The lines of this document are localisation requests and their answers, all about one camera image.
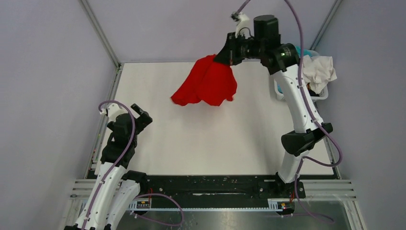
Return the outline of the red t shirt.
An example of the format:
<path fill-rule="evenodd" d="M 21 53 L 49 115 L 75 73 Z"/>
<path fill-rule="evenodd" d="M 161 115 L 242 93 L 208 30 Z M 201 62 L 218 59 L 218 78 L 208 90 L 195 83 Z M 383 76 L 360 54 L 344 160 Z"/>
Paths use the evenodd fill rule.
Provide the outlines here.
<path fill-rule="evenodd" d="M 174 104 L 186 106 L 205 102 L 220 106 L 233 101 L 237 81 L 229 65 L 215 62 L 216 54 L 197 60 L 183 84 L 170 97 Z"/>

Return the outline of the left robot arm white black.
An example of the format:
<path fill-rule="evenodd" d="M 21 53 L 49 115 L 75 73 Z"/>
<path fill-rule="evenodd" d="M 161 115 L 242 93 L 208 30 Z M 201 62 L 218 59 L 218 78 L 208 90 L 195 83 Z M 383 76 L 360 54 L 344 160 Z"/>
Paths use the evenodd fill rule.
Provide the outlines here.
<path fill-rule="evenodd" d="M 85 207 L 72 226 L 64 227 L 66 230 L 115 230 L 133 199 L 148 192 L 146 173 L 128 166 L 138 134 L 153 119 L 137 104 L 106 103 L 108 107 L 99 111 L 109 118 L 111 134 L 102 150 L 100 171 Z"/>

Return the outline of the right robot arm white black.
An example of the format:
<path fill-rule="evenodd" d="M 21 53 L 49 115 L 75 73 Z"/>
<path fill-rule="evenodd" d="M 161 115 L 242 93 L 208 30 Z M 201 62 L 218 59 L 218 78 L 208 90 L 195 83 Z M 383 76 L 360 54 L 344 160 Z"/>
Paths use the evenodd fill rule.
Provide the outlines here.
<path fill-rule="evenodd" d="M 231 18 L 237 23 L 236 30 L 227 34 L 226 43 L 214 61 L 233 66 L 245 59 L 258 59 L 281 87 L 294 130 L 281 137 L 285 154 L 274 190 L 278 196 L 287 197 L 299 178 L 300 161 L 333 127 L 317 114 L 310 93 L 303 85 L 299 55 L 294 45 L 281 43 L 277 18 L 273 15 L 255 17 L 254 35 L 243 33 L 249 23 L 245 14 L 233 13 Z"/>

